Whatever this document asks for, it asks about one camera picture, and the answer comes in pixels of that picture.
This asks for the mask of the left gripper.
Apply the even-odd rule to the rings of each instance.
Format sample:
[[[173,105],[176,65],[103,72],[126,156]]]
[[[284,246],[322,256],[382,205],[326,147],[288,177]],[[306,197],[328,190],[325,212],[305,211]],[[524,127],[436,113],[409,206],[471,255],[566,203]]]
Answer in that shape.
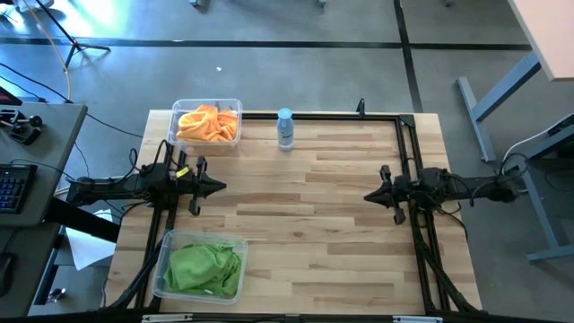
[[[189,168],[189,172],[183,177],[177,178],[176,172],[184,167]],[[224,190],[227,186],[226,183],[213,179],[205,174],[207,168],[207,161],[205,157],[200,156],[196,161],[196,172],[190,166],[182,166],[176,169],[175,175],[172,178],[172,192],[178,195],[191,195],[188,211],[192,215],[199,215],[201,206],[199,199],[205,198],[216,192]]]

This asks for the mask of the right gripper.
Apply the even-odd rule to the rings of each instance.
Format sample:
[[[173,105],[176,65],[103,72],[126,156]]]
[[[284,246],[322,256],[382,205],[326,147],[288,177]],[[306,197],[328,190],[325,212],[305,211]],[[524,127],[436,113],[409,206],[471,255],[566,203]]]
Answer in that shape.
[[[400,206],[402,202],[409,205],[409,212],[419,217],[421,208],[415,204],[413,194],[415,193],[416,181],[412,181],[409,175],[399,175],[391,179],[391,171],[388,165],[383,165],[380,169],[382,185],[375,191],[368,193],[363,199],[378,205],[383,205],[394,210],[393,220],[395,224],[403,224],[406,221],[404,209]]]

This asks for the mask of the green microfiber towel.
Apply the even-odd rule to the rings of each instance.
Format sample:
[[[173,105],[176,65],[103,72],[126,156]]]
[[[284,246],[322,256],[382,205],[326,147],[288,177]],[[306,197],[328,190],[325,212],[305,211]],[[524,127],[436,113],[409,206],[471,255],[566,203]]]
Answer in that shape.
[[[230,298],[239,289],[242,264],[231,245],[188,245],[170,254],[163,279],[171,292]]]

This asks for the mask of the clear plastic bin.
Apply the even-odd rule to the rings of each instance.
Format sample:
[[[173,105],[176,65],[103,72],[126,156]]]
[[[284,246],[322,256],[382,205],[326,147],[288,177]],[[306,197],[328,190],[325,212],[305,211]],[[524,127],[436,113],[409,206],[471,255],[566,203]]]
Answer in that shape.
[[[204,294],[192,294],[183,292],[171,292],[167,289],[167,284],[163,279],[168,266],[170,254],[173,251],[182,249],[188,245],[198,244],[225,244],[231,245],[236,253],[243,257],[242,273],[239,280],[239,289],[237,293],[230,298],[222,298],[215,296],[208,296]],[[238,301],[243,288],[245,278],[245,271],[248,262],[248,242],[246,239],[221,232],[206,232],[206,231],[185,231],[185,230],[172,230],[164,235],[161,243],[161,248],[158,255],[158,260],[155,266],[155,273],[153,275],[153,294],[162,299],[172,299],[178,301],[198,301],[206,303],[214,303],[221,305],[231,305]]]
[[[233,141],[220,142],[220,141],[196,141],[196,140],[180,140],[176,137],[178,132],[179,118],[188,113],[195,111],[201,105],[215,106],[219,112],[224,110],[232,110],[238,114],[239,126],[237,135]],[[170,126],[167,134],[167,141],[177,146],[181,151],[185,152],[188,156],[204,156],[204,157],[224,157],[233,156],[238,153],[239,140],[241,138],[242,127],[242,112],[243,105],[237,99],[183,99],[177,100],[172,106],[172,115],[170,118]]]

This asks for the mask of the pale blue plastic bottle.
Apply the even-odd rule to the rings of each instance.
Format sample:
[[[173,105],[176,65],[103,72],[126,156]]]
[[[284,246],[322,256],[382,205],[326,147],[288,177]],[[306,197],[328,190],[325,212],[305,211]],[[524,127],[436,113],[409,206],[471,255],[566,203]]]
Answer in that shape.
[[[293,147],[292,110],[283,108],[277,112],[277,141],[281,150],[290,151]]]

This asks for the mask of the black desk crossbar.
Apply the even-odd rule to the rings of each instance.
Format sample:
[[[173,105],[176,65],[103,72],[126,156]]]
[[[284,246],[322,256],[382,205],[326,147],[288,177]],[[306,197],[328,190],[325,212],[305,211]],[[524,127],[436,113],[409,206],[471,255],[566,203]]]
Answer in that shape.
[[[118,224],[99,218],[56,197],[49,203],[45,220],[109,242],[116,242],[120,231]]]

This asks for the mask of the grey desk leg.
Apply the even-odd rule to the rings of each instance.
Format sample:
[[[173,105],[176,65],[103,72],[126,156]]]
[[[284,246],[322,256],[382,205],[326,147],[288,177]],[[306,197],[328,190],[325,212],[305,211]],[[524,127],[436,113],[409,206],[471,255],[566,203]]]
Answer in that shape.
[[[483,162],[494,162],[496,160],[491,138],[487,133],[483,121],[540,69],[541,64],[536,53],[530,51],[480,100],[475,98],[474,92],[466,77],[458,77],[456,79],[456,85],[462,94],[475,137],[481,150],[481,159]]]

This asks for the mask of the grey side desk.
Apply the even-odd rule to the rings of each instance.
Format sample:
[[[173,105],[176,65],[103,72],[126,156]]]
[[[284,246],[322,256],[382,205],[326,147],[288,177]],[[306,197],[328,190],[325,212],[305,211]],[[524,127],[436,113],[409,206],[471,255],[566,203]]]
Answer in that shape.
[[[27,117],[40,116],[43,126],[31,145],[0,130],[0,164],[38,167],[22,211],[0,214],[0,254],[16,256],[12,286],[0,297],[1,319],[28,315],[60,231],[60,224],[47,222],[45,215],[87,112],[83,105],[31,102],[18,110]]]

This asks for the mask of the black clamp device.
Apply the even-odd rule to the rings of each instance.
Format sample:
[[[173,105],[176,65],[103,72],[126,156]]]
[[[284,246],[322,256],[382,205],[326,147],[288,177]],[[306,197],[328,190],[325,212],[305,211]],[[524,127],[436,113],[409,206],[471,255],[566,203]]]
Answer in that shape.
[[[0,129],[20,144],[33,144],[41,135],[42,126],[40,116],[27,118],[18,109],[0,109]]]

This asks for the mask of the black keyboard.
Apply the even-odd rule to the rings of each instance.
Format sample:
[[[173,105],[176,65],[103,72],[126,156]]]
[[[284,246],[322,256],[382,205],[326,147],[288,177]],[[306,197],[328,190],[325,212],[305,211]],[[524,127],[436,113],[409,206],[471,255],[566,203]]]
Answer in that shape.
[[[31,164],[0,164],[0,214],[21,212],[37,168]]]

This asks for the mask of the black device with red edge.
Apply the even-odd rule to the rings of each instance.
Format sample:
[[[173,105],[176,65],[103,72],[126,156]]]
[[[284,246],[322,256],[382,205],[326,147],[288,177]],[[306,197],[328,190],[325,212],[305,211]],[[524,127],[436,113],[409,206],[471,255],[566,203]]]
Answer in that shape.
[[[22,101],[0,86],[0,105],[21,106]]]

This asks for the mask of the black computer mouse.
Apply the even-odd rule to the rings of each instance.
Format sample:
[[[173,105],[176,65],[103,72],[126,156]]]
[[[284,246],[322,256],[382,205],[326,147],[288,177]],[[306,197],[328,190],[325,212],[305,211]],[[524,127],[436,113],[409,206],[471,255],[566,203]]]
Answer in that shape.
[[[6,295],[12,286],[15,259],[12,253],[0,254],[0,297]]]

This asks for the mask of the white desk top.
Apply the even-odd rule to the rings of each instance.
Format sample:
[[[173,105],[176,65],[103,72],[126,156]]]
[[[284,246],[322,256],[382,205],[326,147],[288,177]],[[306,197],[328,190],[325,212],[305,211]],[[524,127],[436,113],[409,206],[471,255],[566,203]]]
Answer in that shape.
[[[508,0],[551,82],[574,81],[574,0]]]

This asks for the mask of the black aluminium table frame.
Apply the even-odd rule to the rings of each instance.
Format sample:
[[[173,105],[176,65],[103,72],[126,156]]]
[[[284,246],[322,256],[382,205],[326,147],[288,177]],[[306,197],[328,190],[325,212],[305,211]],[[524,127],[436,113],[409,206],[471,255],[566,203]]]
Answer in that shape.
[[[452,309],[437,280],[420,285],[413,227],[365,196],[394,174],[448,166],[434,114],[300,113],[294,147],[277,145],[274,114],[245,114],[239,145],[208,160],[226,188],[191,215],[188,199],[156,214],[139,206],[123,220],[106,296],[114,301],[165,230],[227,233],[248,244],[237,302],[167,299],[163,311],[288,314],[421,314]]]

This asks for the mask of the blue-grey desk frame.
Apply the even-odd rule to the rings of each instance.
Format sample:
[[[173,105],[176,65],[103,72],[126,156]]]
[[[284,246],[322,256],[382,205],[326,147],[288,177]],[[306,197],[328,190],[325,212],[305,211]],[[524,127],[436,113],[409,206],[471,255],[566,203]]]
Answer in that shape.
[[[518,166],[547,240],[547,248],[529,253],[530,262],[574,256],[574,240],[563,219],[574,220],[574,113],[543,132],[510,146],[501,166]]]

